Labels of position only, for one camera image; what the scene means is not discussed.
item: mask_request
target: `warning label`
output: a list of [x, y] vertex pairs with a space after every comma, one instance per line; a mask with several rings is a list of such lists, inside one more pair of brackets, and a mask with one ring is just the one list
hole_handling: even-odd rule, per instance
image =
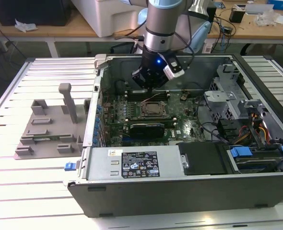
[[123, 178], [160, 176], [156, 152], [123, 152], [121, 160]]

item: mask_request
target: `cpu socket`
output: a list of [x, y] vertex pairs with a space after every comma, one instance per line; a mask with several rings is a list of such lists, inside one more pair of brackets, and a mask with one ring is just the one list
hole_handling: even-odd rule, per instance
[[165, 103], [164, 102], [142, 102], [141, 116], [143, 117], [165, 117]]

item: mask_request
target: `workbench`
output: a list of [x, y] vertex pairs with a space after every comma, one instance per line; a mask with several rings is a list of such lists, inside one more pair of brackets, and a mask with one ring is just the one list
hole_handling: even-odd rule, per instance
[[[230, 9], [236, 2], [224, 1], [223, 3], [225, 4], [226, 9]], [[222, 10], [218, 9], [216, 15], [219, 16], [221, 11]], [[220, 17], [229, 20], [230, 12], [231, 11], [224, 11]], [[283, 44], [283, 25], [277, 24], [277, 26], [258, 27], [253, 23], [255, 17], [255, 15], [244, 15], [242, 23], [235, 24], [236, 34], [232, 37], [230, 43]], [[223, 22], [223, 25], [230, 26], [227, 22]], [[18, 31], [14, 26], [1, 26], [0, 24], [0, 29], [14, 42], [46, 42], [53, 58], [59, 57], [55, 46], [56, 42], [113, 42], [115, 41], [115, 36], [123, 36], [129, 32], [122, 31], [115, 33], [110, 37], [100, 38], [77, 11], [72, 12], [71, 19], [64, 27], [38, 26], [38, 30], [36, 31], [23, 33]], [[211, 32], [205, 41], [206, 45], [203, 48], [203, 53], [209, 53], [211, 51], [211, 47], [216, 42], [218, 36], [219, 28], [218, 25], [214, 23]], [[1, 33], [0, 41], [7, 41]], [[121, 39], [119, 41], [131, 42], [132, 40]]]
[[[229, 21], [229, 16], [234, 4], [245, 4], [244, 2], [236, 1], [222, 1], [225, 5], [225, 9], [217, 9], [216, 16], [221, 17]], [[259, 0], [256, 4], [264, 4], [266, 1]], [[283, 11], [275, 10], [276, 13], [283, 15]], [[230, 39], [230, 43], [241, 43], [241, 44], [283, 44], [283, 25], [277, 23], [276, 26], [257, 26], [254, 23], [256, 15], [244, 14], [241, 23], [233, 23], [236, 27], [236, 34]], [[233, 26], [225, 21], [222, 21], [222, 25]], [[203, 53], [209, 53], [212, 45], [217, 41], [219, 36], [219, 26], [217, 23], [213, 23], [211, 32], [205, 41], [205, 46], [203, 48]]]
[[[262, 56], [245, 57], [283, 105], [283, 69]], [[75, 104], [91, 98], [94, 58], [38, 58], [26, 62], [0, 98], [0, 230], [74, 229], [230, 229], [283, 230], [283, 202], [272, 208], [238, 209], [120, 218], [87, 218], [66, 184], [76, 171], [67, 162], [79, 158], [14, 160], [34, 99], [63, 105], [60, 83], [72, 85]], [[246, 85], [253, 98], [253, 87]]]

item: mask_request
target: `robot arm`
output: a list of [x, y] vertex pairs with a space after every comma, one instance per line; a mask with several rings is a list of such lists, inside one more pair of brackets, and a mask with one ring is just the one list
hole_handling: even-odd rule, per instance
[[142, 88], [151, 91], [169, 80], [184, 75], [184, 69], [171, 50], [179, 16], [195, 7], [197, 0], [122, 0], [148, 7], [146, 31], [140, 68], [132, 77]]

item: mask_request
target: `slotted metal table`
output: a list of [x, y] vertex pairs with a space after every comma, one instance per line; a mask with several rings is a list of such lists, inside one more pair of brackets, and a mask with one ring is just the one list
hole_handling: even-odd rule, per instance
[[[246, 61], [283, 105], [283, 69], [263, 57]], [[239, 209], [120, 218], [87, 218], [67, 190], [76, 172], [55, 158], [16, 161], [12, 157], [30, 118], [34, 99], [63, 104], [58, 85], [69, 82], [76, 104], [91, 98], [94, 58], [39, 58], [26, 62], [0, 99], [0, 230], [28, 229], [283, 229], [283, 202], [273, 208]], [[247, 85], [252, 95], [253, 89]], [[138, 208], [138, 202], [132, 204]]]

